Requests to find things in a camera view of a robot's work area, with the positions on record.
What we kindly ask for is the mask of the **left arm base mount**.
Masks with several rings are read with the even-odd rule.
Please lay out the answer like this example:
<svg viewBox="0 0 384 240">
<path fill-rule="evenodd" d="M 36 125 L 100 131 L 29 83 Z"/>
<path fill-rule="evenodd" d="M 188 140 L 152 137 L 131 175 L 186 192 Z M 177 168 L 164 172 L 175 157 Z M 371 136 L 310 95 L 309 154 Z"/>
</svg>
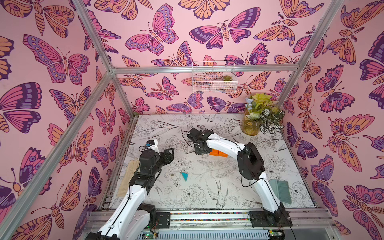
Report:
<svg viewBox="0 0 384 240">
<path fill-rule="evenodd" d="M 149 231 L 156 229 L 168 229 L 171 222 L 170 212 L 149 213 L 136 211 L 133 220 L 129 224 L 131 230 Z"/>
</svg>

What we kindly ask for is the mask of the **teal triangle block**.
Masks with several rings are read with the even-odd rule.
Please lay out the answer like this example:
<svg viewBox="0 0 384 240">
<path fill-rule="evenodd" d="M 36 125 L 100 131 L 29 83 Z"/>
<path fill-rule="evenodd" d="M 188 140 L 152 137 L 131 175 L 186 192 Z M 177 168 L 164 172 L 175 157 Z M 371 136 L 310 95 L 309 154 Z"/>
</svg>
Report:
<svg viewBox="0 0 384 240">
<path fill-rule="evenodd" d="M 182 174 L 182 177 L 183 177 L 183 179 L 185 180 L 185 182 L 188 180 L 188 173 L 185 173 L 185 172 L 181 172 L 181 174 Z"/>
</svg>

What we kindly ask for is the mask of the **orange small block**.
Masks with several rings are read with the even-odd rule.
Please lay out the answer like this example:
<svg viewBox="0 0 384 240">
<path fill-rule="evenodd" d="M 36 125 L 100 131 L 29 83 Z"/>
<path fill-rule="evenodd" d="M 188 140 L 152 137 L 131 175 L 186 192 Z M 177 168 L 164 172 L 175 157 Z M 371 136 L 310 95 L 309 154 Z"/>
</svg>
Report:
<svg viewBox="0 0 384 240">
<path fill-rule="evenodd" d="M 219 155 L 219 151 L 215 150 L 215 149 L 212 149 L 212 151 L 209 153 L 209 155 L 211 155 L 211 156 L 218 156 Z"/>
</svg>

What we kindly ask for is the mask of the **orange long rectangular block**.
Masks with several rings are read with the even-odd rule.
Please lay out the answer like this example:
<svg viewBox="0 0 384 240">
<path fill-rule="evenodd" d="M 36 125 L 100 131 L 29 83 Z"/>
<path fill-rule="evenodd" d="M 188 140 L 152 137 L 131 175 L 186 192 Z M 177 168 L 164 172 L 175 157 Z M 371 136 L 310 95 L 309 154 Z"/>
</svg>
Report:
<svg viewBox="0 0 384 240">
<path fill-rule="evenodd" d="M 224 158 L 227 158 L 227 157 L 228 157 L 227 154 L 225 154 L 225 153 L 223 153 L 223 152 L 220 152 L 220 151 L 218 151 L 218 156 L 219 156 L 219 157 L 224 157 Z"/>
</svg>

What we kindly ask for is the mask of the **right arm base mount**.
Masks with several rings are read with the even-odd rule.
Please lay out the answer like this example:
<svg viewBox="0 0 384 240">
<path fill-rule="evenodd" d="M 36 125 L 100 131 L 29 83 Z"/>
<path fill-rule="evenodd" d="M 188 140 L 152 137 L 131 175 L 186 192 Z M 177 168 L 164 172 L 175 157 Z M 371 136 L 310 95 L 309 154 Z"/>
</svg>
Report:
<svg viewBox="0 0 384 240">
<path fill-rule="evenodd" d="M 293 223 L 287 211 L 277 210 L 274 213 L 269 211 L 250 211 L 248 220 L 252 227 L 292 227 Z"/>
</svg>

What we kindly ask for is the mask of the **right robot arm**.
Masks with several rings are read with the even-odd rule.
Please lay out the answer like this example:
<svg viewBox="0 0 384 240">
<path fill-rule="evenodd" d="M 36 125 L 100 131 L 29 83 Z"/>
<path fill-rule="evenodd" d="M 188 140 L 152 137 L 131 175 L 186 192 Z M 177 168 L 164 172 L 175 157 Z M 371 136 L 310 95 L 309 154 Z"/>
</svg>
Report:
<svg viewBox="0 0 384 240">
<path fill-rule="evenodd" d="M 261 199 L 263 213 L 260 221 L 269 226 L 291 227 L 293 225 L 288 211 L 268 181 L 264 160 L 253 143 L 237 143 L 225 139 L 209 129 L 202 131 L 192 128 L 188 131 L 187 137 L 192 141 L 196 155 L 204 155 L 217 150 L 237 161 L 242 180 L 249 182 L 243 187 L 252 188 Z"/>
</svg>

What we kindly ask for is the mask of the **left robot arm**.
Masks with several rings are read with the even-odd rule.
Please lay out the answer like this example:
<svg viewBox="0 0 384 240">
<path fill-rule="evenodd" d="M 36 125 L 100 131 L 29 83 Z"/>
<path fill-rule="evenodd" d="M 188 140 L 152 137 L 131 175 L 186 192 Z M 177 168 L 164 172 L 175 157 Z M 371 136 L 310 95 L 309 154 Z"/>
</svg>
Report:
<svg viewBox="0 0 384 240">
<path fill-rule="evenodd" d="M 174 160 L 173 148 L 162 152 L 152 146 L 139 157 L 139 167 L 130 179 L 127 193 L 109 220 L 96 233 L 88 233 L 87 240 L 135 240 L 151 222 L 155 221 L 156 207 L 145 204 L 150 190 L 160 176 L 163 166 Z"/>
</svg>

